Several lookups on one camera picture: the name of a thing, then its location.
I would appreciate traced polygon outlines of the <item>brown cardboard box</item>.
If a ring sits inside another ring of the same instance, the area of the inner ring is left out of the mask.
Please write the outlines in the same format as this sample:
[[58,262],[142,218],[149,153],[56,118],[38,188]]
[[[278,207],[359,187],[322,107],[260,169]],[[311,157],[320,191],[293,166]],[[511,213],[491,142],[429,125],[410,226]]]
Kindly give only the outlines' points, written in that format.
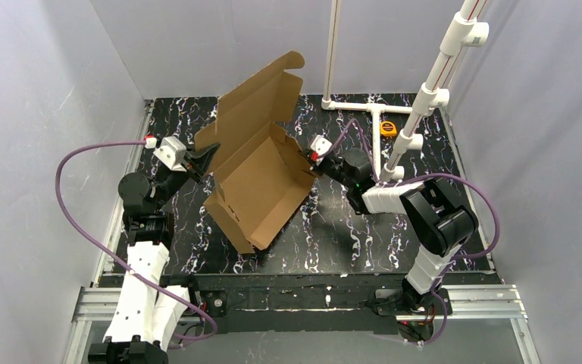
[[196,148],[219,144],[203,206],[239,254],[267,249],[308,196],[315,179],[302,148],[282,126],[293,120],[305,59],[289,51],[220,97]]

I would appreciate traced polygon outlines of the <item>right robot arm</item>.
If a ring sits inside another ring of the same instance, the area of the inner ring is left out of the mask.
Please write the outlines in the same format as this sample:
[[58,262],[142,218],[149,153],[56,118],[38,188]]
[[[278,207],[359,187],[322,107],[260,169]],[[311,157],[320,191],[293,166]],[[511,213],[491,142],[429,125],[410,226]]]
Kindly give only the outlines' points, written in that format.
[[372,165],[361,149],[342,156],[320,156],[316,148],[305,149],[305,159],[317,175],[340,183],[358,215],[405,214],[420,243],[414,265],[402,279],[398,291],[368,303],[377,314],[394,309],[415,312],[433,306],[452,259],[477,230],[478,220],[444,177],[422,177],[395,187],[377,184]]

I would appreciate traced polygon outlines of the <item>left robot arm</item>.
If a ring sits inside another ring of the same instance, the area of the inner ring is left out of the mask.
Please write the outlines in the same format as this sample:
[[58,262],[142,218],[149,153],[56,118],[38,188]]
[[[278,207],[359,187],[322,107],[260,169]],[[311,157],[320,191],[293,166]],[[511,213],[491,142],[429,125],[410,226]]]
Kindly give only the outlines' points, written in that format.
[[163,208],[188,180],[202,179],[220,146],[213,143],[195,149],[173,137],[149,137],[145,146],[153,149],[162,175],[133,172],[118,184],[123,225],[130,239],[127,259],[120,262],[126,272],[103,340],[89,348],[90,363],[166,363],[167,350],[186,310],[199,316],[193,325],[197,333],[181,335],[181,348],[207,338],[203,332],[206,323],[217,327],[203,311],[191,282],[164,286],[161,276],[174,236],[174,216]]

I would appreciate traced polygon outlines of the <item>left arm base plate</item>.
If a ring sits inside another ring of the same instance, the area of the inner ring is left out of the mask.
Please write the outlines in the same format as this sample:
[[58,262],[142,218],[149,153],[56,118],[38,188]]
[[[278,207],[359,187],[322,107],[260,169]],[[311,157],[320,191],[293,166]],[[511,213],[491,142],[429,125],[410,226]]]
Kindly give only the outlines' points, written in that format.
[[221,289],[203,288],[195,275],[164,275],[160,278],[161,287],[184,287],[188,290],[189,301],[213,318],[227,314],[227,292]]

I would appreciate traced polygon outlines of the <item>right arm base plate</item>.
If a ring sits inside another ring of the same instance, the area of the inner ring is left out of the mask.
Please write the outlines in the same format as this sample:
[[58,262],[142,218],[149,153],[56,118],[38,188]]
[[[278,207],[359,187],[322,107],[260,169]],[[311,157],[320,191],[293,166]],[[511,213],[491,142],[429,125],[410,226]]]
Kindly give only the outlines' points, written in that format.
[[422,297],[415,298],[402,292],[402,289],[378,289],[366,302],[366,306],[378,315],[434,315],[438,317],[443,313],[443,307],[451,315],[453,308],[449,292],[445,288],[436,290],[439,298],[432,293],[425,293]]

